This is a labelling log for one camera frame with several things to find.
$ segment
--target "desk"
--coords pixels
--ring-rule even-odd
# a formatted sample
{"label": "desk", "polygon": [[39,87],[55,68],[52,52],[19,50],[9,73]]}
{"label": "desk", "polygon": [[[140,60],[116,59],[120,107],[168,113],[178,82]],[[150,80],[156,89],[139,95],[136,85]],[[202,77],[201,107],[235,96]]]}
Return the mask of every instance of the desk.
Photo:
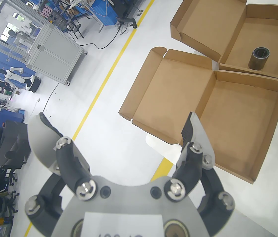
{"label": "desk", "polygon": [[7,120],[0,143],[0,165],[20,169],[30,153],[27,124]]}

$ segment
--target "white robot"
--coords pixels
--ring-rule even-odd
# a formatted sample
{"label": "white robot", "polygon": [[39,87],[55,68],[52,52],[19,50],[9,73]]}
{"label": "white robot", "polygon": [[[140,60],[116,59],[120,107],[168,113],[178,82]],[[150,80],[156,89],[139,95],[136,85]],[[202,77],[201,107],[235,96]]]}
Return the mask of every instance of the white robot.
{"label": "white robot", "polygon": [[11,67],[9,70],[0,69],[0,73],[3,74],[5,77],[4,79],[5,82],[9,83],[12,88],[16,88],[16,86],[10,81],[10,80],[16,80],[20,83],[25,83],[26,90],[29,90],[31,92],[36,92],[36,90],[38,89],[41,83],[41,79],[39,77],[35,75],[32,75],[30,77],[23,77],[14,73],[13,71],[18,71],[20,74],[24,73],[23,68]]}

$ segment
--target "white robotic arm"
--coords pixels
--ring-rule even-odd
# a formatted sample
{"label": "white robotic arm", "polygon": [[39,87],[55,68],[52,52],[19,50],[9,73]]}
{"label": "white robotic arm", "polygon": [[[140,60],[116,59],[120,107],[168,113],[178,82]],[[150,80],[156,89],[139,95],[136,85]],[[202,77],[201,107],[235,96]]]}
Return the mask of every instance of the white robotic arm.
{"label": "white robotic arm", "polygon": [[15,86],[8,78],[5,78],[4,81],[5,81],[6,83],[10,84],[10,86],[11,86],[12,88],[16,88],[16,86]]}

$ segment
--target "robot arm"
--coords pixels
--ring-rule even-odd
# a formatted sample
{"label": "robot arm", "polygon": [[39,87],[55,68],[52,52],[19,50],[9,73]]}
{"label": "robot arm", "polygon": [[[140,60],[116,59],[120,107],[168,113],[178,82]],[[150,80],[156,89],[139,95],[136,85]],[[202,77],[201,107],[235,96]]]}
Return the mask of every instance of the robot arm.
{"label": "robot arm", "polygon": [[[172,177],[164,176],[141,186],[122,186],[93,176],[74,142],[63,137],[40,113],[28,124],[29,144],[53,174],[40,193],[27,201],[25,212],[48,237],[82,236],[81,232],[90,227],[84,221],[90,212],[161,215],[163,236],[214,236],[229,220],[234,200],[224,191],[213,169],[214,152],[195,113],[190,113],[182,136],[182,153]],[[205,196],[196,209],[188,194],[199,180]],[[59,194],[65,185],[75,195],[62,210]]]}
{"label": "robot arm", "polygon": [[15,85],[8,78],[5,78],[4,81],[8,83],[12,88],[15,87]]}

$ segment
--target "power cord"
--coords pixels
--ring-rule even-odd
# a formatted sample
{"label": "power cord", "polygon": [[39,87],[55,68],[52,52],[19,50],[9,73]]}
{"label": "power cord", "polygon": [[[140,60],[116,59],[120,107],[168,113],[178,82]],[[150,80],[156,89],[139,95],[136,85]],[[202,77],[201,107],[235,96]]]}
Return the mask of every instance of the power cord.
{"label": "power cord", "polygon": [[[123,25],[125,25],[126,26],[126,28],[125,28],[125,30],[122,30],[122,26]],[[126,23],[126,24],[122,24],[122,23],[120,23],[119,24],[119,27],[118,27],[118,31],[117,31],[117,33],[115,34],[115,36],[114,36],[114,38],[111,40],[111,42],[109,43],[109,44],[107,44],[105,47],[103,47],[103,48],[99,48],[98,46],[96,46],[94,43],[87,43],[87,44],[83,44],[83,45],[80,45],[80,46],[86,46],[86,45],[91,45],[91,44],[93,44],[97,49],[99,49],[99,50],[102,50],[102,49],[105,49],[107,46],[109,46],[112,42],[113,42],[113,40],[116,38],[116,36],[117,36],[117,34],[118,33],[120,33],[120,35],[122,35],[122,34],[124,34],[125,33],[125,31],[127,30],[127,28],[128,28],[128,24]]]}

